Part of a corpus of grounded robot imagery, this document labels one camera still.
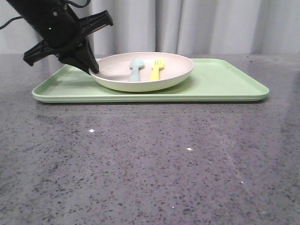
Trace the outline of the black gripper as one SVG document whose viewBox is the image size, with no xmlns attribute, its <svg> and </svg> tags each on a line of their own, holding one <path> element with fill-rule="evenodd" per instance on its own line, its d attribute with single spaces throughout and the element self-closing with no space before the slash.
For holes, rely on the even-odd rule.
<svg viewBox="0 0 300 225">
<path fill-rule="evenodd" d="M 70 3 L 56 3 L 34 29 L 43 38 L 41 42 L 24 53 L 23 60 L 30 66 L 49 55 L 90 74 L 99 72 L 99 65 L 91 49 L 88 35 L 112 26 L 113 20 L 107 10 L 78 18 Z"/>
</svg>

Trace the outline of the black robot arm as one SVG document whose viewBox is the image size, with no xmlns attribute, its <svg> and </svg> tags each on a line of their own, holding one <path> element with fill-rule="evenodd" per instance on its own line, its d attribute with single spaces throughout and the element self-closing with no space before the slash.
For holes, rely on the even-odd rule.
<svg viewBox="0 0 300 225">
<path fill-rule="evenodd" d="M 70 0 L 10 0 L 19 15 L 42 37 L 42 41 L 23 55 L 23 60 L 33 66 L 35 62 L 54 55 L 67 65 L 85 73 L 99 72 L 88 35 L 112 26 L 113 20 L 107 10 L 79 18 Z"/>
</svg>

